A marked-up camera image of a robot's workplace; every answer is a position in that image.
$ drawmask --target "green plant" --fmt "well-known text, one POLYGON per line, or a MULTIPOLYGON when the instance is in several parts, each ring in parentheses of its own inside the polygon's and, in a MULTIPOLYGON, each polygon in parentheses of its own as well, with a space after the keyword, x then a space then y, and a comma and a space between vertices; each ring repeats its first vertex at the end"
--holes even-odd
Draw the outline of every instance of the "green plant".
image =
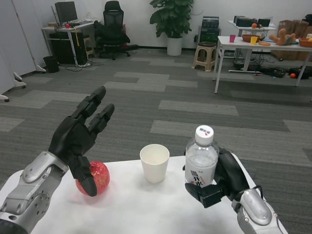
POLYGON ((191 31, 189 19, 194 0, 153 0, 150 5, 160 8, 150 18, 150 24, 156 23, 156 36, 164 32, 169 38, 181 38, 183 33, 191 31))

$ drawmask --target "trash can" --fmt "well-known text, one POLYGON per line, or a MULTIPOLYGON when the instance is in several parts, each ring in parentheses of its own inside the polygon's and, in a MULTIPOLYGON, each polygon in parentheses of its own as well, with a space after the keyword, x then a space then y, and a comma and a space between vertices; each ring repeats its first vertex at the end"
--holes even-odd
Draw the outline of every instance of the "trash can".
POLYGON ((54 73, 59 71, 59 64, 54 56, 47 56, 43 58, 45 65, 47 65, 47 71, 54 73))

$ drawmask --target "potted plant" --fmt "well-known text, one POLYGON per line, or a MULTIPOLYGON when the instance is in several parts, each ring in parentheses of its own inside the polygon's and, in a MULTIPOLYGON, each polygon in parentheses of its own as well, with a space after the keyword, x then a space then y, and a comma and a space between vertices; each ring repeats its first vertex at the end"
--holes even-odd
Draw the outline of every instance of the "potted plant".
POLYGON ((189 19, 194 0, 153 0, 150 5, 159 8, 150 18, 156 23, 156 36, 165 33, 168 37, 167 54, 179 56, 182 51, 182 34, 191 31, 189 19))

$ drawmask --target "stuffed toy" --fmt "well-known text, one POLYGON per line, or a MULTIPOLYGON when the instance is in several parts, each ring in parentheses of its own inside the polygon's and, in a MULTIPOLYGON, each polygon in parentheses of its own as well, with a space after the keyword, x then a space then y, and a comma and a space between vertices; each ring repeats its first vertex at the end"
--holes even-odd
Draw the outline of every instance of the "stuffed toy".
POLYGON ((275 35, 270 35, 269 38, 274 41, 277 45, 290 45, 296 41, 296 34, 286 35, 286 29, 282 28, 278 32, 278 37, 275 35))

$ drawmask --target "power strip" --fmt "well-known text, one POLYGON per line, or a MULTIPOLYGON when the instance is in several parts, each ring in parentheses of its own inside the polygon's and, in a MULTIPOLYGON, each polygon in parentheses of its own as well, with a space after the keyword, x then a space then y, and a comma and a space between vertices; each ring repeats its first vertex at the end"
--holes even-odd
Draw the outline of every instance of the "power strip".
POLYGON ((85 65, 78 65, 77 67, 81 68, 81 67, 89 67, 89 66, 91 66, 91 64, 86 63, 85 65))

